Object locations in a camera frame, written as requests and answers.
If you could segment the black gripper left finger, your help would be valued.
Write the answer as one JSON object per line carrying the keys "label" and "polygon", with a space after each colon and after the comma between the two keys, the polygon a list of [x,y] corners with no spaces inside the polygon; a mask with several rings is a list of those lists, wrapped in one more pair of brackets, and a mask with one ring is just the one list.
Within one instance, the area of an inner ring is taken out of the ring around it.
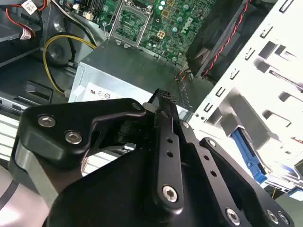
{"label": "black gripper left finger", "polygon": [[180,149],[171,113],[176,104],[159,89],[153,102],[155,112],[130,98],[30,107],[21,115],[12,158],[50,208],[68,186],[134,151],[151,151],[163,168],[162,154]]}

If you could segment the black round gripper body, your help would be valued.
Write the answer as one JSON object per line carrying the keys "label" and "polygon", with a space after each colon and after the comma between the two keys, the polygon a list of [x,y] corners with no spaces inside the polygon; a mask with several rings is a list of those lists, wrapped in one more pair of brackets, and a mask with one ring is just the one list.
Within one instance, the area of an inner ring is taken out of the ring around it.
{"label": "black round gripper body", "polygon": [[184,212],[181,152],[134,151],[68,186],[53,204],[50,227],[179,227]]}

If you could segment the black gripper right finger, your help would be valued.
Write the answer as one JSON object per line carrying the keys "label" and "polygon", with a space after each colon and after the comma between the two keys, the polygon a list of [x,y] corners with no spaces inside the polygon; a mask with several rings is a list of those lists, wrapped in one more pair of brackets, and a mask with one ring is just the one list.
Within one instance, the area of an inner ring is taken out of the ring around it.
{"label": "black gripper right finger", "polygon": [[198,140],[171,105],[185,209],[180,227],[292,227],[290,215],[212,138]]}

